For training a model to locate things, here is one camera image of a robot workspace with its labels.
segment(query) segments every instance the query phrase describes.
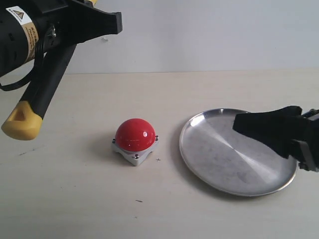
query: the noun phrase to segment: red button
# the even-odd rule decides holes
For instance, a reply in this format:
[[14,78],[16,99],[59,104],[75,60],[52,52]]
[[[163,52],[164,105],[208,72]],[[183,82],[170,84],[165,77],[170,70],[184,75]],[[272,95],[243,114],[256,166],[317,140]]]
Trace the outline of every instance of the red button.
[[156,139],[154,128],[143,119],[129,119],[118,128],[116,144],[127,151],[140,152],[153,145]]

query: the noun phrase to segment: white table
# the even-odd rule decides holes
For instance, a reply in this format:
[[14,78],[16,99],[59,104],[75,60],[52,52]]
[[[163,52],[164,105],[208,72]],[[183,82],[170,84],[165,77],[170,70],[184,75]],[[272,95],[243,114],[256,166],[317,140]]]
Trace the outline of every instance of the white table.
[[[22,92],[0,92],[0,122]],[[178,149],[196,113],[309,110],[318,92],[319,69],[67,75],[36,140],[0,134],[0,238],[318,238],[319,174],[299,170],[279,193],[236,198],[197,179]],[[160,139],[139,167],[111,151],[117,127],[135,117]]]

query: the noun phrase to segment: silver tray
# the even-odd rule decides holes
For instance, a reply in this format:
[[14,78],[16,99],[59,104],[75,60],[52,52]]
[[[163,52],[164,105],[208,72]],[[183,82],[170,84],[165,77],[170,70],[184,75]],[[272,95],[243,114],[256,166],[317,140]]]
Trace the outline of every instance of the silver tray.
[[280,191],[296,175],[297,161],[232,129],[234,109],[202,112],[184,126],[179,149],[189,169],[220,191],[245,197]]

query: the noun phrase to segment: metal plate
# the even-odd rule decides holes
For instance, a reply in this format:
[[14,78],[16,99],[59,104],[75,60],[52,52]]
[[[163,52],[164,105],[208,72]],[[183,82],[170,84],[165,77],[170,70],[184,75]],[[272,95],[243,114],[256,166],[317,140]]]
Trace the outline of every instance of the metal plate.
[[194,116],[180,135],[182,157],[195,175],[220,191],[246,197],[278,192],[292,182],[297,161],[234,131],[235,116],[242,113],[247,112],[217,109]]

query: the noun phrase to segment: white wall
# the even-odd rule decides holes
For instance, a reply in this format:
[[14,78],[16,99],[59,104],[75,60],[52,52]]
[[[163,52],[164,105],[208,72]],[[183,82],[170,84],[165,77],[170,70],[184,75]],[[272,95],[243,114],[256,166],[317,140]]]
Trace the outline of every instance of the white wall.
[[318,0],[99,0],[96,7],[121,11],[124,31],[79,45],[68,73],[319,66]]

